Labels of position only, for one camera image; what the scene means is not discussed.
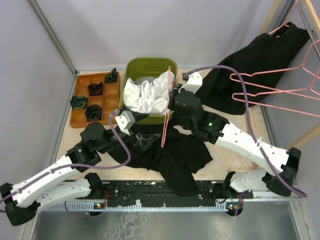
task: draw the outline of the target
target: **laundry basket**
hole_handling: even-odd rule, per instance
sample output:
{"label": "laundry basket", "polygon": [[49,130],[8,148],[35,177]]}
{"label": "laundry basket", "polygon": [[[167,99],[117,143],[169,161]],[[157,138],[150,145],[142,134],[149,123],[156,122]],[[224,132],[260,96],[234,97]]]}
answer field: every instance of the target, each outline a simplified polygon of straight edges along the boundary
{"label": "laundry basket", "polygon": [[[124,104],[124,89],[128,79],[133,81],[139,81],[141,78],[154,77],[158,78],[162,73],[166,72],[168,68],[171,68],[174,76],[177,74],[177,64],[175,61],[169,58],[159,57],[138,57],[132,59],[126,66],[124,78],[121,84],[119,107],[123,107]],[[156,125],[163,124],[165,121],[164,115],[150,115],[149,117],[141,120],[138,124],[142,125]]]}

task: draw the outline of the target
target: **white cloth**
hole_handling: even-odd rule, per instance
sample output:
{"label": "white cloth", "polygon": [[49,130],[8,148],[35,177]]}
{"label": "white cloth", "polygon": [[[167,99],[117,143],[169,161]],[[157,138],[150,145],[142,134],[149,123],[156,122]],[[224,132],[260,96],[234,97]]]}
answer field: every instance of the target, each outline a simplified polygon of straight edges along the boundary
{"label": "white cloth", "polygon": [[141,85],[135,85],[135,82],[129,78],[123,90],[124,105],[133,112],[164,115],[172,85],[168,86],[169,74],[172,83],[175,80],[175,75],[169,70],[152,82],[143,81]]}

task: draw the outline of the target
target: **gray wall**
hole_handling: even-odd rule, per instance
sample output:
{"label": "gray wall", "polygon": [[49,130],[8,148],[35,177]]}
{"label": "gray wall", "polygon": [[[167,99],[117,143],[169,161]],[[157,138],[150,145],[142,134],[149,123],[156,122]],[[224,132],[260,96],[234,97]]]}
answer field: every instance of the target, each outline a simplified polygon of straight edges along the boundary
{"label": "gray wall", "polygon": [[[0,79],[0,184],[14,184],[48,163],[73,80],[26,0],[0,1]],[[0,214],[0,239],[19,231]]]}
{"label": "gray wall", "polygon": [[217,64],[248,45],[272,0],[37,0],[75,68],[124,67],[141,56],[181,68]]}
{"label": "gray wall", "polygon": [[[315,4],[314,6],[317,7],[317,12],[320,13],[320,4]],[[305,28],[305,25],[297,9],[293,12],[290,20],[298,27]],[[291,67],[298,66],[303,61],[303,58],[310,44],[311,41],[307,43],[306,46],[304,46],[298,56],[291,63]],[[318,68],[320,68],[320,61],[314,48],[311,50],[305,66],[313,73],[316,73]],[[280,83],[278,84],[278,87],[280,89],[304,88],[311,81],[312,76],[305,73],[302,69],[299,69],[285,73]],[[314,86],[314,89],[320,92],[319,80]],[[266,103],[320,114],[319,100],[292,96],[290,94],[270,95],[266,98]],[[297,138],[299,138],[306,131],[320,122],[320,118],[318,117],[306,116],[299,113],[274,108],[268,108],[267,111],[269,112],[270,118],[272,119],[272,124],[274,126],[279,145],[284,148],[292,144]],[[319,145],[320,137],[317,137],[301,148],[302,157],[300,161],[299,172],[297,174],[297,180],[300,188],[308,194],[308,198],[305,199],[305,202],[309,209],[309,214],[311,216],[313,225],[315,226],[318,238],[320,238],[320,229],[318,228],[318,224],[320,221],[320,209],[318,208],[318,201],[320,199]]]}

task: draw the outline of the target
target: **black cloth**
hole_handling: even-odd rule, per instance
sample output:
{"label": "black cloth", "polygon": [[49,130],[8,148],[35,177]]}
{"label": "black cloth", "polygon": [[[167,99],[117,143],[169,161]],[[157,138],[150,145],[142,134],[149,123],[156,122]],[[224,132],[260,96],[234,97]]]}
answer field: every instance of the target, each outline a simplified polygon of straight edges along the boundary
{"label": "black cloth", "polygon": [[[162,133],[162,125],[133,125],[134,133],[158,134]],[[173,126],[167,127],[164,148],[161,148],[161,137],[146,150],[126,143],[131,161],[127,166],[132,168],[145,168],[159,172],[169,187],[179,196],[192,196],[199,193],[192,173],[202,169],[212,160],[204,142],[192,135],[180,133]],[[127,160],[123,147],[110,151],[111,157],[118,163]]]}
{"label": "black cloth", "polygon": [[[309,40],[305,29],[298,28],[293,23],[282,27],[273,35],[263,33],[257,36],[248,46],[227,56],[219,65],[236,69],[239,73],[253,74],[287,68],[299,50]],[[233,93],[243,93],[241,83],[230,80],[232,72],[226,69],[212,69],[203,79],[196,96],[202,104],[213,109],[233,115],[245,113],[245,103],[232,99]],[[275,88],[284,72],[259,74],[252,77],[242,76],[245,82]],[[269,90],[246,84],[250,94],[267,92]],[[267,95],[248,96],[249,101],[261,102]]]}

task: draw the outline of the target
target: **black garment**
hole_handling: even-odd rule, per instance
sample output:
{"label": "black garment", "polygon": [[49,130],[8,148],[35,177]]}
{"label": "black garment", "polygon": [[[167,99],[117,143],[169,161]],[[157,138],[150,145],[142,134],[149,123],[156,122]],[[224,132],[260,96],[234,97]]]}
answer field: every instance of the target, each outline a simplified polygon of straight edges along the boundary
{"label": "black garment", "polygon": [[[134,133],[158,134],[162,133],[162,125],[133,125]],[[179,133],[172,126],[168,126],[164,148],[161,148],[161,137],[146,150],[126,144],[131,161],[127,166],[132,168],[146,168],[160,172],[166,183],[180,196],[192,196],[199,193],[192,173],[202,169],[212,160],[206,145],[192,135]],[[127,160],[123,147],[117,147],[109,154],[118,163]]]}
{"label": "black garment", "polygon": [[[236,69],[239,73],[253,74],[255,72],[270,71],[287,68],[299,50],[309,40],[305,29],[297,28],[293,23],[290,27],[282,27],[273,35],[263,33],[257,36],[248,46],[227,56],[219,65]],[[227,114],[242,115],[245,103],[232,99],[233,93],[243,93],[239,82],[229,79],[232,72],[226,69],[213,69],[203,79],[202,87],[196,96],[208,107]],[[284,72],[242,76],[245,82],[274,88]],[[250,94],[267,92],[269,90],[246,84],[246,91]],[[249,101],[260,102],[267,95],[248,96]]]}

